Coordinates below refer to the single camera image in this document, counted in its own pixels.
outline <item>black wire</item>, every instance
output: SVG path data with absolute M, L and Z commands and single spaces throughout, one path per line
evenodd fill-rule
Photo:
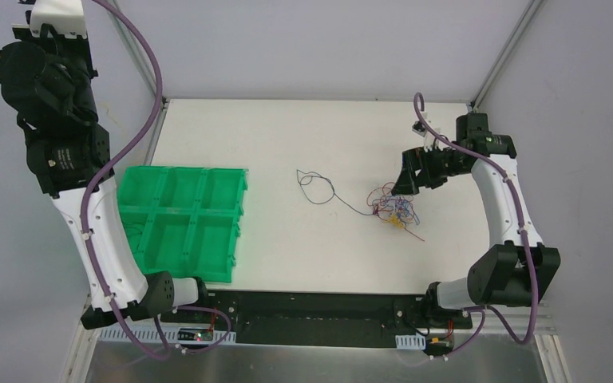
M 417 334 L 420 334 L 424 338 L 428 338 L 431 334 L 431 329 L 429 327 L 426 328 L 426 334 L 422 333 L 415 325 L 410 323 L 410 320 L 408 319 L 408 316 L 405 315 L 405 313 L 403 313 L 403 322 L 405 322 L 406 325 L 412 327 L 415 331 L 417 331 Z
M 311 184 L 311 181 L 314 180 L 314 178 L 319 178 L 321 180 L 325 180 L 329 185 L 330 185 L 330 189 L 332 189 L 332 195 L 330 196 L 330 198 L 326 199 L 323 202 L 314 202 L 311 198 L 309 198 L 309 196 L 306 194 L 307 192 L 304 190 L 304 187 L 307 186 L 308 184 Z M 337 192 L 334 190 L 334 185 L 332 184 L 332 181 L 330 181 L 329 178 L 326 178 L 324 176 L 321 176 L 320 174 L 318 174 L 317 172 L 302 172 L 301 170 L 297 169 L 297 182 L 299 184 L 299 187 L 302 189 L 302 193 L 304 194 L 304 196 L 306 197 L 306 199 L 311 202 L 314 205 L 323 205 L 325 203 L 330 202 L 333 198 L 337 198 L 340 200 L 340 202 L 344 203 L 346 206 L 348 206 L 351 210 L 357 212 L 360 215 L 374 215 L 374 213 L 363 213 L 359 210 L 357 210 L 355 207 L 349 205 L 344 199 L 342 199 L 342 197 L 340 197 L 339 195 L 337 195 Z

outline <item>white work surface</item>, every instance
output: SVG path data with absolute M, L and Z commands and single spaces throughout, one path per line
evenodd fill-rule
M 453 139 L 463 104 L 427 104 L 433 126 Z M 429 283 L 466 276 L 488 250 L 481 195 L 471 176 L 421 189 L 421 224 L 409 229 L 362 216 L 333 199 L 307 201 L 295 171 L 332 180 L 338 195 L 370 212 L 366 197 L 395 181 L 401 153 L 423 144 L 410 130 L 411 103 L 353 101 L 170 102 L 153 165 L 247 168 L 232 283 L 214 289 L 424 293 Z M 305 187 L 327 198 L 325 181 Z

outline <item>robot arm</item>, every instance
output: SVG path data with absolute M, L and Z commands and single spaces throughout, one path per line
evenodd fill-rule
M 28 26 L 14 27 L 19 41 L 0 50 L 2 96 L 18 111 L 27 166 L 62 214 L 81 256 L 92 299 L 81 321 L 86 329 L 108 326 L 117 320 L 81 232 L 85 188 L 109 162 L 109 134 L 98 124 L 90 87 L 97 72 L 81 0 L 38 0 L 27 21 Z M 97 261 L 124 318 L 153 318 L 206 294 L 199 278 L 140 272 L 118 213 L 113 171 L 93 191 L 87 214 Z
M 425 134 L 421 123 L 413 126 Z M 501 166 L 517 190 L 516 149 L 511 137 L 493 135 L 484 113 L 469 113 L 457 119 L 457 139 L 453 142 L 478 152 Z M 532 292 L 528 267 L 535 267 L 541 298 L 560 265 L 555 248 L 545 247 L 529 217 L 520 195 L 534 265 L 525 260 L 517 227 L 516 208 L 501 174 L 483 160 L 452 148 L 415 148 L 403 152 L 403 168 L 393 194 L 417 194 L 419 188 L 438 188 L 448 177 L 470 173 L 479 191 L 488 220 L 490 249 L 470 269 L 465 278 L 434 282 L 422 300 L 420 311 L 428 319 L 449 318 L 465 307 L 480 305 L 530 306 Z

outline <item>gray wall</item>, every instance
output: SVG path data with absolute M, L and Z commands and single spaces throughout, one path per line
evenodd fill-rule
M 550 0 L 483 109 L 561 251 L 548 296 L 570 370 L 613 381 L 613 2 Z
M 109 16 L 94 4 L 84 6 L 100 72 L 93 90 L 117 152 L 148 115 L 151 93 Z M 14 40 L 10 24 L 24 23 L 25 10 L 15 0 L 0 1 L 0 48 Z M 144 150 L 123 166 L 142 158 Z M 87 291 L 73 240 L 29 173 L 15 111 L 0 95 L 0 381 L 57 381 Z
M 528 0 L 120 3 L 171 97 L 466 101 Z

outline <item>green plastic tray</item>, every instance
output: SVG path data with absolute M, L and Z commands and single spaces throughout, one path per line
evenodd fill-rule
M 246 190 L 244 169 L 128 168 L 118 205 L 137 266 L 231 282 Z

